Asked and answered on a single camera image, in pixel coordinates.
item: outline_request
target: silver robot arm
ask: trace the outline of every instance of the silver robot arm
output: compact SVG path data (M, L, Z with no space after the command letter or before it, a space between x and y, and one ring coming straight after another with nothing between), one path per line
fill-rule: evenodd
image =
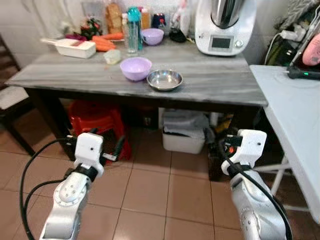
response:
M270 195L271 191L259 173L251 170L262 155L267 135L257 130L239 130L233 139L240 140L236 153L230 160L244 169L245 173L258 182ZM224 161L221 168L230 175L232 201L239 214L240 226L246 240L285 240L286 225L273 203L250 180L240 173L232 172Z
M77 238L81 213L87 204L92 182L104 173L100 159L104 157L115 161L117 158L116 155L102 153L103 141L102 136L93 133L82 133L77 137L74 154L76 169L55 189L53 207L42 229L40 240Z

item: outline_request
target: purple bowl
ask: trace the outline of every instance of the purple bowl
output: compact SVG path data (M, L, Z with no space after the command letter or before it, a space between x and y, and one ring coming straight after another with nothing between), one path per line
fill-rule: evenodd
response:
M143 41L148 45L157 45L161 43L165 32L158 28L147 28L141 31Z
M145 79L151 69L152 62L145 57L130 57L120 64L123 75L131 81Z

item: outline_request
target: stainless steel bowl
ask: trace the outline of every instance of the stainless steel bowl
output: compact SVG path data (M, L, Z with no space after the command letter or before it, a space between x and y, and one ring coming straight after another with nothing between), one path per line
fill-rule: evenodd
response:
M157 91L172 91L179 87L182 82L182 76L172 70L156 70L151 72L146 80L148 84Z

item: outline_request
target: white wall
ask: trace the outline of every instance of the white wall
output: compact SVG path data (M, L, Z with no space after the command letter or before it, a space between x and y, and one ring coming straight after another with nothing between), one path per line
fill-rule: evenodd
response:
M65 1L71 16L77 18L78 22L82 15L80 2L89 0ZM198 1L191 1L192 10L195 12ZM25 2L28 0L0 0L0 33L22 67L49 50L39 42L40 35L31 14L22 4ZM124 9L132 5L149 6L154 12L164 12L168 15L175 10L180 0L122 0L121 2L120 5ZM276 32L273 25L276 19L286 14L288 2L289 0L257 0L256 23L250 43L244 51L249 64L261 63L267 46Z

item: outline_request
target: red plastic stool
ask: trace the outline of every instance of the red plastic stool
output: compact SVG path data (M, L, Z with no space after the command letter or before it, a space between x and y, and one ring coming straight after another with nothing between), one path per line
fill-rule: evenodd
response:
M125 135L120 109L115 105L75 100L69 107L69 117L77 136L89 132L93 128L98 128L97 134L99 135L113 129L117 140ZM129 159L130 156L131 148L126 137L119 158L127 157Z

